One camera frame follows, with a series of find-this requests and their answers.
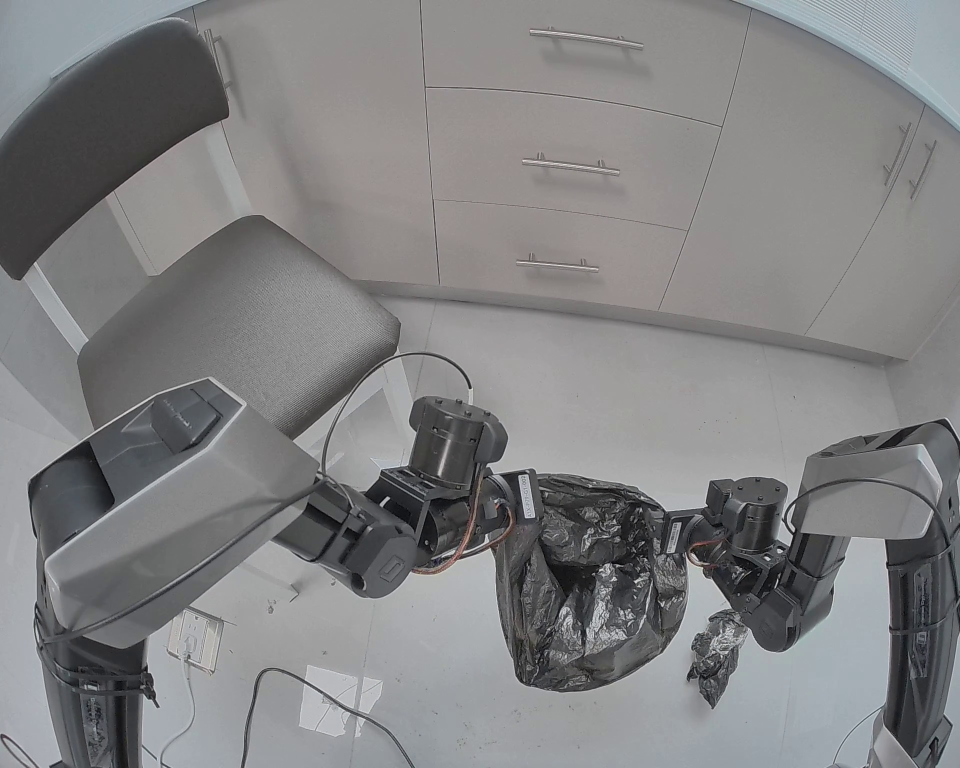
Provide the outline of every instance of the robotic arm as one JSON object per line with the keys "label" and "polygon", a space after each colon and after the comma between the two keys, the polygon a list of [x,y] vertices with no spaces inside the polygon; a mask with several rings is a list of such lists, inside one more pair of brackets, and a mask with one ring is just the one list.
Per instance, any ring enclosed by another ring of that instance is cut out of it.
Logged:
{"label": "robotic arm", "polygon": [[[54,768],[141,765],[140,697],[156,703],[146,637],[265,541],[381,597],[411,570],[442,570],[451,550],[536,522],[536,474],[487,469],[507,442],[489,411],[424,397],[410,423],[410,465],[360,493],[318,479],[316,461],[207,379],[141,403],[39,473],[35,632]],[[696,552],[771,651],[827,616],[851,537],[887,540],[890,680],[870,768],[933,768],[949,736],[958,472],[960,441],[934,421],[811,456],[789,546],[776,539],[778,480],[713,481],[703,509],[664,514],[663,551]]]}

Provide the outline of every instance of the chair backrest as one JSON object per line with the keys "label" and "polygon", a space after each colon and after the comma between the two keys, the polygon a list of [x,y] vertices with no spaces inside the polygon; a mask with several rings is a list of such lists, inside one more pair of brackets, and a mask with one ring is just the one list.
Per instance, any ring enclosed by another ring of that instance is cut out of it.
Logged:
{"label": "chair backrest", "polygon": [[228,114],[213,56],[182,19],[80,61],[0,136],[0,266],[22,279],[96,203]]}

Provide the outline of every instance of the metal bar handle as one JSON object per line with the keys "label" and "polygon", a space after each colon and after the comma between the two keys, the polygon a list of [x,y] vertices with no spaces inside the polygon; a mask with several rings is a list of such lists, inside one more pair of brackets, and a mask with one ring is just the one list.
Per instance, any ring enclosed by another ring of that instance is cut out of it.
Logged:
{"label": "metal bar handle", "polygon": [[910,135],[910,129],[913,128],[913,121],[910,121],[906,124],[906,128],[903,126],[898,126],[900,128],[900,133],[903,134],[903,138],[900,140],[900,146],[897,149],[897,155],[894,157],[894,161],[890,165],[884,165],[883,170],[887,172],[887,178],[883,180],[883,186],[890,186],[890,179],[894,176],[894,171],[897,170],[897,165],[900,163],[900,155],[903,154],[903,148],[906,146],[906,138]]}
{"label": "metal bar handle", "polygon": [[543,268],[545,270],[567,270],[568,272],[582,272],[590,275],[596,275],[598,272],[600,272],[599,267],[594,267],[592,264],[587,264],[587,260],[584,258],[580,259],[579,264],[568,264],[565,261],[538,261],[535,253],[531,253],[526,258],[517,259],[516,265],[518,267],[536,267],[538,269]]}
{"label": "metal bar handle", "polygon": [[227,90],[227,88],[233,85],[233,80],[224,80],[224,70],[223,67],[220,66],[220,57],[217,55],[217,43],[222,39],[221,36],[214,35],[213,30],[204,30],[204,40],[206,40],[206,45],[210,49],[210,54],[213,56],[213,63],[217,65],[217,72],[220,74],[220,80],[224,84],[224,90]]}
{"label": "metal bar handle", "polygon": [[532,165],[535,168],[555,168],[559,171],[580,171],[585,174],[601,174],[602,176],[619,176],[619,168],[608,168],[603,160],[597,160],[596,165],[585,165],[580,162],[563,162],[561,160],[548,160],[543,156],[543,152],[537,152],[536,157],[525,157],[520,162],[524,165]]}
{"label": "metal bar handle", "polygon": [[923,186],[924,180],[926,179],[926,172],[930,170],[930,160],[933,159],[933,153],[936,152],[937,142],[933,142],[933,146],[929,144],[924,144],[926,150],[929,154],[926,156],[926,162],[924,163],[924,169],[920,172],[920,175],[917,177],[917,183],[910,181],[910,188],[913,190],[910,193],[910,200],[914,200],[917,197],[917,194],[920,192],[920,187]]}
{"label": "metal bar handle", "polygon": [[530,30],[530,37],[551,37],[555,40],[579,40],[580,42],[597,42],[601,45],[615,45],[617,48],[630,48],[634,51],[642,51],[642,42],[633,42],[624,39],[623,36],[604,37],[602,35],[584,35],[580,32],[561,32],[553,27],[547,27],[545,30]]}

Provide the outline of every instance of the gray chair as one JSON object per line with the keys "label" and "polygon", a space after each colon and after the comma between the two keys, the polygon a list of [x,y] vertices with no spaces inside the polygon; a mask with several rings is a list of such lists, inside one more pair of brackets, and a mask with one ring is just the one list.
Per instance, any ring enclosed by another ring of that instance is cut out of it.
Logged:
{"label": "gray chair", "polygon": [[[95,428],[156,392],[213,376],[294,438],[396,350],[399,321],[284,229],[249,215],[219,125],[228,99],[208,42],[180,19],[149,24],[67,70],[17,118],[0,137],[0,266],[25,279],[79,353]],[[121,183],[201,130],[238,218],[87,340],[36,261]],[[403,409],[409,390],[388,401]]]}

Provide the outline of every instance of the white floor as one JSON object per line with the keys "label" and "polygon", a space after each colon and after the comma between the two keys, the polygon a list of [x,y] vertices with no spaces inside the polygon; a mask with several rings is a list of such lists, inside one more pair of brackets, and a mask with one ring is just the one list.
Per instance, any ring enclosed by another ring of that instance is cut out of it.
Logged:
{"label": "white floor", "polygon": [[[477,403],[510,433],[502,468],[632,483],[667,507],[694,507],[713,478],[766,474],[796,489],[807,454],[897,426],[884,371],[869,365],[637,324],[453,302],[384,303],[403,321],[403,348],[443,352],[468,369]],[[463,391],[443,364],[407,363],[419,395]],[[338,438],[347,456],[335,470],[345,480],[375,474],[359,454],[396,450],[382,420],[373,423],[380,407],[365,405]],[[30,641],[34,542],[23,483],[60,447],[0,420],[0,578],[13,586],[0,597],[7,617],[0,686],[25,691],[3,696],[0,730],[20,738],[40,764],[57,756]],[[198,601],[229,624],[217,672],[195,676],[197,723],[168,752],[172,768],[239,764],[253,678],[269,665],[382,681],[372,715],[396,732],[418,768],[824,768],[847,730],[883,701],[887,590],[875,542],[854,543],[831,616],[791,652],[768,654],[748,640],[714,711],[684,681],[690,640],[723,605],[699,574],[691,574],[685,622],[662,657],[607,688],[554,694],[514,679],[492,559],[411,577],[373,602],[273,545],[258,556],[300,596],[288,603],[282,590],[234,571]],[[161,635],[150,664],[162,708],[147,707],[144,715],[151,749],[177,729],[186,708]],[[302,688],[290,680],[264,681],[250,766],[403,764],[369,725],[359,736],[352,721],[336,736],[300,727],[301,699]],[[960,694],[948,713],[960,718]],[[851,737],[841,764],[862,765],[868,731],[865,725]],[[0,766],[6,759],[0,753]],[[960,744],[951,743],[943,764],[956,762]]]}

